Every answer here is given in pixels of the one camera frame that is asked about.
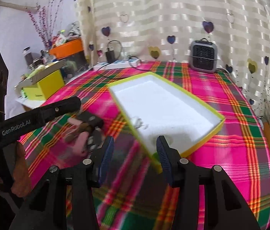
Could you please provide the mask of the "person's left hand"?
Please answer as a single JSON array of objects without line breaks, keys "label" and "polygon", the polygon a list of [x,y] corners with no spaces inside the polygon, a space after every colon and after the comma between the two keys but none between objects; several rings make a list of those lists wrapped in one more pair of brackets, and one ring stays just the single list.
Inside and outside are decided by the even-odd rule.
[{"label": "person's left hand", "polygon": [[31,180],[25,159],[25,149],[20,142],[17,142],[17,158],[13,170],[13,179],[12,193],[20,198],[26,197],[31,191]]}]

